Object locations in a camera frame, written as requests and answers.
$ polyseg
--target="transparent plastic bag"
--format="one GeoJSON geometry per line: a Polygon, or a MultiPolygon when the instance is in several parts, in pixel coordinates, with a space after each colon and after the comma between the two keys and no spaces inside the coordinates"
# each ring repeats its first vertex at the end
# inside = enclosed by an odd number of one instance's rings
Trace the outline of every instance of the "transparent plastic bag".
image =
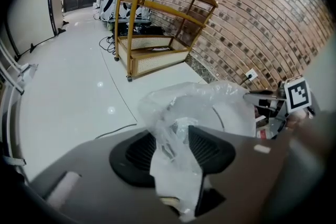
{"type": "Polygon", "coordinates": [[[228,132],[254,136],[254,107],[243,99],[246,92],[229,81],[187,82],[151,92],[140,100],[139,112],[156,138],[150,170],[156,193],[178,199],[174,207],[183,221],[194,219],[203,178],[189,148],[188,127],[225,130],[227,125],[228,132]]]}

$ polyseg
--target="power cable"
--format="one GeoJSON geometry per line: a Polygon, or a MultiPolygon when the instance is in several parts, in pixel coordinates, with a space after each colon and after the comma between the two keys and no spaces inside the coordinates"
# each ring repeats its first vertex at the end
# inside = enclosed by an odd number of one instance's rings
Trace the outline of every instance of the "power cable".
{"type": "Polygon", "coordinates": [[[95,20],[100,20],[100,18],[98,18],[98,19],[95,18],[95,15],[98,14],[98,13],[99,13],[99,12],[96,12],[96,13],[93,15],[93,18],[94,18],[95,20]]]}
{"type": "Polygon", "coordinates": [[[99,41],[99,47],[102,48],[103,50],[113,54],[113,55],[116,55],[115,53],[115,45],[114,45],[114,38],[113,38],[113,35],[112,36],[107,36],[107,37],[103,37],[100,41],[99,41]],[[104,48],[102,45],[101,45],[101,42],[106,39],[106,42],[109,44],[107,48],[104,48]]]}
{"type": "Polygon", "coordinates": [[[112,81],[113,81],[113,83],[114,83],[114,86],[115,86],[115,88],[117,89],[117,91],[119,92],[119,95],[120,95],[121,99],[124,101],[125,105],[127,106],[128,110],[129,110],[130,113],[132,114],[132,116],[133,116],[133,118],[135,119],[135,121],[138,122],[137,119],[135,118],[135,116],[133,115],[132,111],[131,111],[130,108],[128,107],[128,105],[127,105],[125,99],[122,97],[121,92],[119,91],[119,89],[118,89],[118,87],[117,87],[117,85],[116,85],[116,83],[115,83],[115,81],[114,81],[114,79],[113,79],[113,76],[111,75],[111,72],[110,72],[110,70],[109,70],[109,68],[108,68],[108,66],[107,66],[107,63],[106,63],[106,61],[105,61],[103,52],[100,51],[100,53],[101,53],[101,55],[102,55],[102,57],[103,57],[104,63],[105,63],[105,65],[106,65],[106,68],[107,68],[107,70],[108,70],[108,72],[109,72],[109,74],[110,74],[110,77],[111,77],[111,79],[112,79],[112,81]]]}
{"type": "Polygon", "coordinates": [[[105,136],[105,135],[108,135],[108,134],[113,134],[113,133],[115,133],[115,132],[117,132],[117,131],[120,131],[121,129],[126,128],[126,127],[136,126],[136,125],[137,125],[137,123],[133,123],[133,124],[126,125],[126,126],[124,126],[124,127],[122,127],[122,128],[116,129],[116,130],[114,130],[114,131],[112,131],[112,132],[108,132],[108,133],[105,133],[105,134],[101,134],[101,135],[97,136],[95,139],[99,139],[99,138],[101,138],[101,137],[103,137],[103,136],[105,136]]]}
{"type": "Polygon", "coordinates": [[[252,78],[252,75],[251,75],[251,74],[248,75],[248,77],[246,77],[246,79],[244,79],[239,85],[242,85],[246,80],[248,80],[248,79],[250,79],[250,78],[252,78]]]}

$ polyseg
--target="electrical outlet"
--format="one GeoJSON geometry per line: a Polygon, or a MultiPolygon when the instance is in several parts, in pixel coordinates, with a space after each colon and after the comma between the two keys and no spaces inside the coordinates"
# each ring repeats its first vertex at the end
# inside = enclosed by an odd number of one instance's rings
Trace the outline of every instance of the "electrical outlet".
{"type": "Polygon", "coordinates": [[[249,81],[253,81],[258,76],[258,74],[254,71],[253,68],[251,68],[247,73],[245,73],[245,76],[248,77],[249,75],[252,75],[249,81]]]}

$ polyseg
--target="white floor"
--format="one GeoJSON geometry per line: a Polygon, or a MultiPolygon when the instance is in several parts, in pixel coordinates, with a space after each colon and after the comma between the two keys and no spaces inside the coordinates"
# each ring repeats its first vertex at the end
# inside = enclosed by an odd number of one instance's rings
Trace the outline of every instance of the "white floor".
{"type": "Polygon", "coordinates": [[[129,83],[122,62],[98,46],[111,32],[93,19],[92,8],[71,12],[65,20],[65,33],[19,61],[39,64],[18,119],[29,180],[83,142],[127,125],[142,127],[137,105],[149,92],[186,81],[205,83],[185,63],[129,83]]]}

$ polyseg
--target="brick wall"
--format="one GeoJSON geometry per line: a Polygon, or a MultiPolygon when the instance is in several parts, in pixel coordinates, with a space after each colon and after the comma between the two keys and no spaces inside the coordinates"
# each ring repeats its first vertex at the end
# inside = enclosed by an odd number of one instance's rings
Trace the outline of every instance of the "brick wall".
{"type": "MultiPolygon", "coordinates": [[[[191,0],[155,0],[186,11],[191,0]]],[[[275,88],[281,78],[301,74],[326,44],[334,29],[324,0],[217,0],[193,55],[218,79],[240,83],[254,68],[258,78],[250,89],[275,88]]],[[[205,17],[209,7],[195,2],[191,15],[205,17]]],[[[179,18],[153,12],[152,21],[176,33],[179,18]]],[[[183,28],[180,38],[193,39],[197,27],[183,28]]]]}

